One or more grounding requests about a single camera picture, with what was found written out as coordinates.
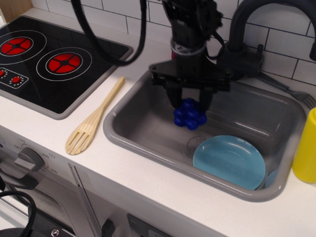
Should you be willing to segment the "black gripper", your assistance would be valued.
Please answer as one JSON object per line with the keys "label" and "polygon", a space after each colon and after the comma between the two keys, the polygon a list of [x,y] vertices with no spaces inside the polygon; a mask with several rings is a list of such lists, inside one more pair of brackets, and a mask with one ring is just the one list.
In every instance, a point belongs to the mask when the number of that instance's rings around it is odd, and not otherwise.
{"label": "black gripper", "polygon": [[230,90],[230,76],[207,58],[206,44],[196,48],[178,44],[175,59],[152,64],[149,70],[154,84],[166,83],[166,94],[174,108],[182,104],[182,87],[201,89],[199,111],[203,113],[209,109],[214,92]]}

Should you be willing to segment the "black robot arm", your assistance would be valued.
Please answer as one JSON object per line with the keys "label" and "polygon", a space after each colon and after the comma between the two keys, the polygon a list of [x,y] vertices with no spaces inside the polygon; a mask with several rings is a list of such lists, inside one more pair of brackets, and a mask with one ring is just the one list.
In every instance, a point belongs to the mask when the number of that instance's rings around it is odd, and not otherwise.
{"label": "black robot arm", "polygon": [[174,58],[151,65],[152,83],[161,85],[174,108],[182,104],[182,89],[199,90],[199,110],[208,110],[213,94],[230,89],[230,75],[213,63],[207,41],[222,26],[222,13],[213,0],[164,0],[164,11],[171,24],[170,42]]}

